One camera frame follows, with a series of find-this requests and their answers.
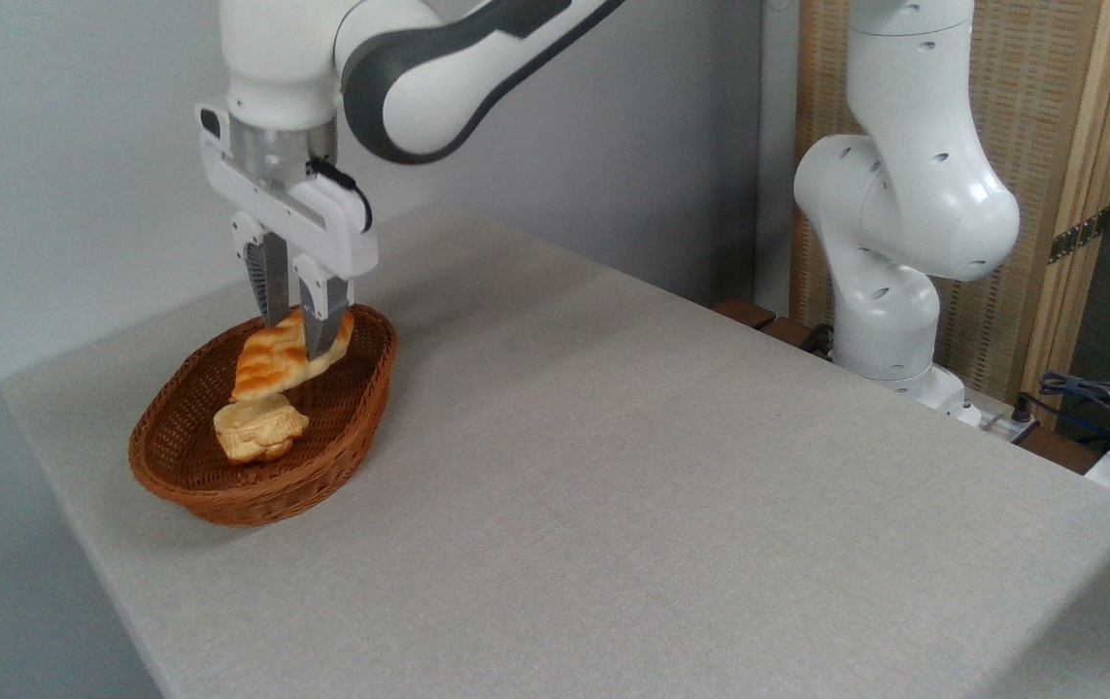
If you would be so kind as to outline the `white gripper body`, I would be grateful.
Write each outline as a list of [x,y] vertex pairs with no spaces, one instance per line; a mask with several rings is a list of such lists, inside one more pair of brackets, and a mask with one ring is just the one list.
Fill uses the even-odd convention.
[[261,225],[305,252],[337,278],[359,278],[380,261],[371,227],[369,200],[324,174],[312,174],[285,189],[262,184],[240,168],[229,150],[229,112],[198,105],[200,149],[208,181]]

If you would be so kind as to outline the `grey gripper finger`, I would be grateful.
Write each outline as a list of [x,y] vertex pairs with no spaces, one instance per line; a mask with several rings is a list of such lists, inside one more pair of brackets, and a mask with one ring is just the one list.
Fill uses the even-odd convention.
[[266,326],[287,318],[287,243],[263,226],[258,217],[240,211],[231,217],[232,244],[248,267],[258,314]]
[[353,283],[329,273],[309,253],[294,259],[293,270],[300,280],[306,353],[310,361],[315,361],[339,337],[343,316],[353,302]]

